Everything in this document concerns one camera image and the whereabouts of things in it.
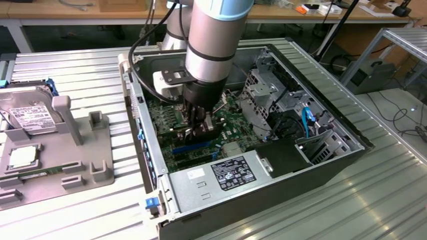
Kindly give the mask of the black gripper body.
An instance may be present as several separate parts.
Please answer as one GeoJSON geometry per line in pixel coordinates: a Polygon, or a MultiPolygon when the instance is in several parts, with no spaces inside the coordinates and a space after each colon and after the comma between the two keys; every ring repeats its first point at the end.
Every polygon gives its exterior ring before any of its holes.
{"type": "Polygon", "coordinates": [[[226,83],[227,78],[217,82],[202,80],[187,82],[183,86],[186,108],[190,110],[202,108],[210,112],[221,100],[226,83]]]}

